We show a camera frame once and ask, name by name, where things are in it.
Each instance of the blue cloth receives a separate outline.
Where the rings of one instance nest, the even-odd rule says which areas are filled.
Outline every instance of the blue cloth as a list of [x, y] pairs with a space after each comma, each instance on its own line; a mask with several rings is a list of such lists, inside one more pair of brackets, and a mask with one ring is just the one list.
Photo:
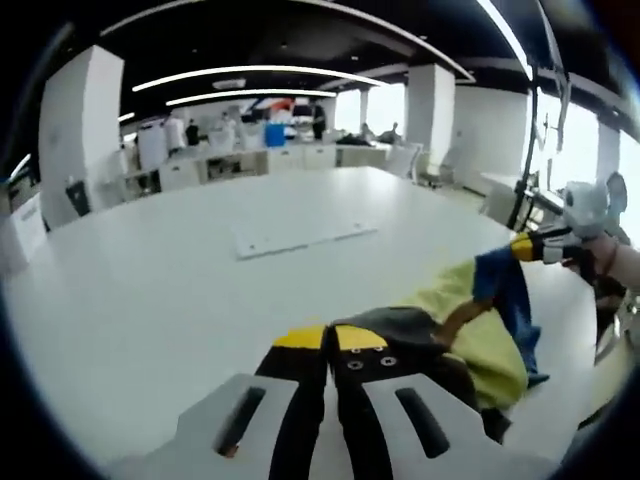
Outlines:
[[546, 381], [549, 375], [538, 372], [535, 355], [541, 329], [531, 324], [527, 284], [511, 246], [478, 255], [475, 261], [474, 300], [494, 299], [493, 305], [524, 361], [529, 375], [529, 388]]

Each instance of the blue container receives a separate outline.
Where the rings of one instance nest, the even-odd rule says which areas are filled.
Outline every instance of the blue container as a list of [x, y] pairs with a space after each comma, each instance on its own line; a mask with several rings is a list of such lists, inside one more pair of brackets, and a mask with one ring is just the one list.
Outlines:
[[269, 123], [264, 129], [264, 143], [267, 147], [283, 147], [285, 144], [284, 123]]

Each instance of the yellow cloth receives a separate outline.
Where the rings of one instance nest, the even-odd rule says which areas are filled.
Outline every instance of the yellow cloth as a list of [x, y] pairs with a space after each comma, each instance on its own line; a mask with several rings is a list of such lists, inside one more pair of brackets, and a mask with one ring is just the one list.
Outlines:
[[[418, 307], [443, 323], [461, 303], [473, 298], [475, 261], [443, 271], [433, 287], [420, 289], [397, 306]], [[507, 408], [527, 389], [527, 371], [511, 335], [496, 309], [467, 323], [451, 351], [463, 360], [482, 408]]]

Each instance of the black ceiling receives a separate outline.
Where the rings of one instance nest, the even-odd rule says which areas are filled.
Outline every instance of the black ceiling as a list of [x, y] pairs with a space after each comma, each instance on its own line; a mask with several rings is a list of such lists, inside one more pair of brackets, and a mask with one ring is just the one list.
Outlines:
[[[492, 0], [514, 30], [525, 51], [543, 66], [549, 53], [543, 24], [533, 0]], [[291, 0], [214, 0], [187, 3], [140, 18], [101, 36], [100, 32], [145, 9], [153, 0], [110, 1], [96, 4], [57, 2], [47, 17], [31, 16], [35, 35], [25, 47], [23, 64], [34, 58], [46, 33], [70, 20], [75, 33], [50, 67], [52, 73], [84, 48], [97, 43], [125, 60], [121, 112], [137, 118], [157, 113], [167, 100], [213, 91], [211, 83], [238, 75], [198, 77], [134, 93], [134, 85], [190, 70], [231, 65], [284, 64], [327, 68], [350, 73], [398, 62], [438, 61], [414, 42], [370, 22], [317, 5]], [[476, 0], [339, 0], [345, 6], [397, 25], [455, 59], [515, 58], [497, 27]], [[584, 16], [566, 15], [558, 8], [573, 0], [545, 1], [565, 67], [616, 91], [609, 77], [606, 42], [585, 29]], [[246, 88], [316, 88], [330, 78], [316, 75], [244, 74]], [[37, 146], [38, 98], [22, 129], [16, 157]], [[5, 165], [4, 173], [11, 170]]]

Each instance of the robotic hand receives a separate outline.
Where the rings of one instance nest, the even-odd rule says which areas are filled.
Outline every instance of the robotic hand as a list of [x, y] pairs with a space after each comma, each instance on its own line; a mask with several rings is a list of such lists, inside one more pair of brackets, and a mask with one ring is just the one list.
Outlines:
[[569, 182], [562, 217], [536, 232], [519, 234], [511, 242], [511, 250], [523, 262], [572, 260], [580, 267], [580, 275], [593, 283], [595, 261], [582, 245], [604, 232], [608, 210], [609, 193], [604, 183]]

